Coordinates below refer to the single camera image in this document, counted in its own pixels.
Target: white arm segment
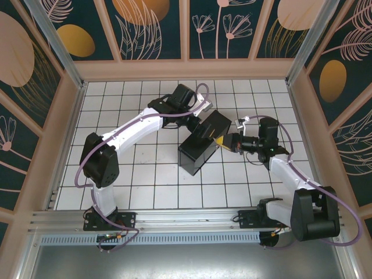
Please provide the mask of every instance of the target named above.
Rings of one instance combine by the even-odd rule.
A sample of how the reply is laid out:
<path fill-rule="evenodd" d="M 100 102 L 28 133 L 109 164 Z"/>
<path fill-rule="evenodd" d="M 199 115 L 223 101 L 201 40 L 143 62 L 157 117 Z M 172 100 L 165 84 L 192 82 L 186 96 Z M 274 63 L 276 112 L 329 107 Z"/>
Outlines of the white arm segment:
<path fill-rule="evenodd" d="M 270 171 L 275 174 L 283 184 L 288 188 L 290 193 L 293 194 L 298 189 L 314 189 L 308 182 L 311 181 L 316 186 L 321 186 L 319 183 L 313 181 L 303 171 L 301 171 L 295 164 L 295 168 L 304 176 L 307 177 L 307 181 L 303 181 L 289 166 L 288 155 L 280 154 L 270 159 Z M 270 219 L 278 220 L 279 222 L 291 226 L 291 213 L 292 213 L 292 202 L 289 201 L 272 201 L 266 204 L 267 216 Z"/>
<path fill-rule="evenodd" d="M 123 126 L 127 125 L 128 123 L 131 123 L 132 121 L 142 118 L 145 115 L 151 115 L 154 113 L 158 113 L 154 109 L 145 108 L 138 116 L 124 124 Z M 112 132 L 106 133 L 103 135 L 103 140 L 108 139 L 116 133 L 120 128 L 123 126 L 113 130 Z M 144 138 L 148 134 L 158 131 L 163 126 L 163 119 L 159 116 L 149 117 L 143 121 L 140 121 L 133 126 L 127 128 L 123 132 L 121 132 L 118 136 L 116 136 L 114 139 L 108 142 L 109 146 L 115 146 L 115 150 L 117 152 L 117 157 L 120 155 L 123 155 L 125 150 L 127 150 L 129 147 L 134 145 L 136 142 L 138 142 L 140 139 Z M 90 180 L 90 183 L 94 185 L 93 191 L 94 191 L 94 197 L 97 201 L 97 205 L 102 211 L 102 213 L 107 217 L 110 215 L 115 209 L 116 209 L 116 203 L 114 200 L 114 191 L 113 191 L 113 184 L 98 189 L 95 186 L 95 183 Z"/>

